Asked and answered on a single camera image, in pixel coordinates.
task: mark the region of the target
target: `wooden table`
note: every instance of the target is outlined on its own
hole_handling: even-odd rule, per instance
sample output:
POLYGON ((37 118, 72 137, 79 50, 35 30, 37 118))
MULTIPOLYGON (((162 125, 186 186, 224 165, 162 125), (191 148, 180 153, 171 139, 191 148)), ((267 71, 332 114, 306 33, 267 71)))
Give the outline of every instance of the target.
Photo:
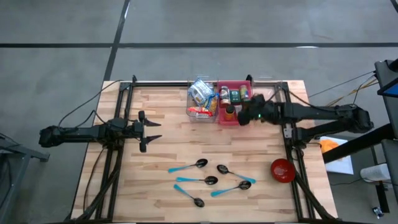
MULTIPOLYGON (((304 100, 308 100, 304 82, 288 81, 289 88, 304 100)), ((118 83, 106 89, 99 99, 98 113, 104 119, 112 119, 118 83)), ((273 94, 271 88, 253 88, 264 96, 273 94)), ((128 139, 124 147, 123 163, 116 198, 114 222, 294 222, 297 221, 290 184, 275 181, 270 173, 271 162, 286 158, 280 126, 254 123, 247 126, 220 126, 217 123, 191 123, 185 113, 187 88, 136 87, 133 92, 131 119, 137 119, 139 110, 145 110, 149 120, 160 127, 146 128, 147 135, 162 134, 151 142, 147 153, 139 152, 137 140, 128 139), (169 174, 171 167, 194 164, 206 158, 204 168, 192 167, 169 174), (222 175, 218 164, 241 175, 255 178, 249 190, 233 190, 219 197, 211 197, 216 189, 237 186, 238 177, 222 175), (203 182, 181 182, 194 197, 205 201, 204 208, 196 207, 192 200, 173 188, 175 178, 204 178, 214 175, 216 185, 203 182)), ((292 102, 299 102, 292 96, 292 102)), ((313 121, 302 121, 301 127, 309 127, 313 121)), ((93 164, 101 151, 101 145, 90 143, 80 177, 72 218, 82 214, 83 195, 93 164)), ((100 189, 105 154, 98 163, 89 188, 89 204, 100 189)), ((326 210, 337 217, 333 196, 323 163, 320 148, 309 144, 304 155, 310 188, 326 210)), ((307 214, 303 193, 300 191, 303 211, 307 214)), ((107 196, 104 214, 108 209, 107 196)))

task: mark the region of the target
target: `gray floor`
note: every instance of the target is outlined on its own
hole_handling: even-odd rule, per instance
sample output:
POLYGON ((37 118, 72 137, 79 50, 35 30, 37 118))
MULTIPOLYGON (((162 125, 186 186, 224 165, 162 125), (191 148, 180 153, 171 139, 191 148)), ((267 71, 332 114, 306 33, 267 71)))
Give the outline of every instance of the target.
MULTIPOLYGON (((123 0, 0 0, 0 43, 112 42, 123 0)), ((397 42, 398 21, 389 0, 133 0, 121 42, 397 42)), ((186 80, 196 74, 219 79, 305 80, 311 95, 394 59, 397 48, 339 49, 119 49, 111 80, 186 80)), ((72 207, 85 145, 41 149, 39 130, 57 124, 101 86, 110 49, 0 49, 0 132, 51 153, 46 164, 32 161, 10 223, 62 221, 72 207)), ((358 87, 367 77, 310 101, 324 105, 358 87)), ((377 85, 356 103, 376 126, 388 122, 377 85)), ((352 97, 342 103, 351 103, 352 97)), ((86 118, 96 101, 65 120, 86 118)), ((369 151, 353 156, 355 176, 330 174, 331 183, 358 178, 371 166, 369 151)), ((388 191, 391 213, 377 220, 374 187, 357 182, 332 187, 339 217, 347 221, 394 223, 397 202, 388 191)))

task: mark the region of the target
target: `snack package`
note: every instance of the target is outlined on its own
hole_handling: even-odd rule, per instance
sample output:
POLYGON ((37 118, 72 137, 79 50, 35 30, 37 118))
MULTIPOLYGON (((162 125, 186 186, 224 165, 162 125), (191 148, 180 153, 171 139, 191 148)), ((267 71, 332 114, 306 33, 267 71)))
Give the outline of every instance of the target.
POLYGON ((216 115, 218 96, 219 94, 216 93, 216 95, 209 97, 209 99, 206 100, 206 103, 204 105, 204 107, 212 113, 212 116, 216 115))
POLYGON ((209 118, 213 116, 213 113, 208 111, 208 109, 201 107, 201 106, 192 106, 188 108, 189 112, 195 114, 196 118, 209 118))
POLYGON ((192 86, 188 89, 189 95, 198 106, 203 106, 206 100, 214 95, 213 90, 200 78, 197 78, 192 86))

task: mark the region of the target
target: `blue-handled spoon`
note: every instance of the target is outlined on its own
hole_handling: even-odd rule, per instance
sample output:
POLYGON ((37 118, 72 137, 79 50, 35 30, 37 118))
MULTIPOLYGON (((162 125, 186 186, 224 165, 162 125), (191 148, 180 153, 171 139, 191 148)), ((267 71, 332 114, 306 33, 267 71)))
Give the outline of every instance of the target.
POLYGON ((175 171, 178 171, 178 170, 186 169, 186 168, 191 167, 191 166, 196 166, 198 168, 202 168, 205 165, 207 165, 207 163, 208 163, 207 159, 199 159, 195 164, 192 164, 192 165, 189 165, 189 166, 170 168, 169 172, 175 172, 175 171))
POLYGON ((215 197, 215 196, 218 196, 218 195, 220 195, 220 194, 222 194, 222 193, 228 192, 228 191, 233 190, 233 189, 236 189, 236 188, 239 188, 239 189, 241 189, 241 190, 247 190, 247 189, 249 189, 250 187, 251 187, 251 183, 250 183, 249 181, 244 180, 244 181, 240 182, 239 185, 238 185, 237 187, 233 187, 233 188, 231 188, 231 189, 226 189, 226 190, 217 190, 217 191, 215 191, 215 192, 212 192, 210 195, 211 195, 212 197, 215 197))
POLYGON ((222 173, 222 174, 230 173, 230 174, 236 175, 236 176, 238 176, 238 177, 240 177, 240 178, 242 178, 242 179, 244 179, 244 180, 247 180, 247 181, 249 181, 249 182, 252 183, 252 184, 255 184, 255 183, 256 183, 256 180, 254 180, 253 178, 245 177, 245 176, 242 176, 242 175, 235 174, 235 173, 229 171, 228 168, 227 168, 226 166, 224 166, 224 165, 218 165, 218 166, 217 166, 217 170, 218 170, 218 172, 220 172, 220 173, 222 173))
POLYGON ((192 199, 193 199, 193 203, 195 203, 195 205, 196 205, 197 207, 203 208, 203 207, 205 206, 205 202, 204 202, 202 199, 192 197, 191 195, 189 195, 186 191, 184 191, 184 190, 183 190, 180 186, 178 186, 177 184, 174 184, 174 189, 175 189, 175 190, 178 190, 179 192, 181 192, 181 193, 187 195, 188 197, 192 198, 192 199))
POLYGON ((218 182, 218 178, 214 176, 208 176, 204 179, 192 179, 192 178, 185 178, 185 177, 177 177, 175 179, 177 182, 185 182, 185 181, 204 181, 207 185, 213 185, 218 182))

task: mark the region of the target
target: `bottle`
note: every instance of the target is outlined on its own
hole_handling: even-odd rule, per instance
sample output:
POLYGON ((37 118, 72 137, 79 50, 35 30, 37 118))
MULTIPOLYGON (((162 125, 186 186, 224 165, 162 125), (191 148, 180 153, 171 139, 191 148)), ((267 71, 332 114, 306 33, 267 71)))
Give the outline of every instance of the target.
POLYGON ((240 91, 241 99, 243 102, 250 100, 248 88, 246 87, 246 85, 241 85, 239 91, 240 91))
POLYGON ((231 121, 234 118, 235 107, 233 105, 228 105, 225 109, 224 119, 226 121, 231 121))
POLYGON ((227 86, 222 86, 220 91, 220 105, 221 107, 226 107, 231 104, 229 99, 229 89, 227 86))

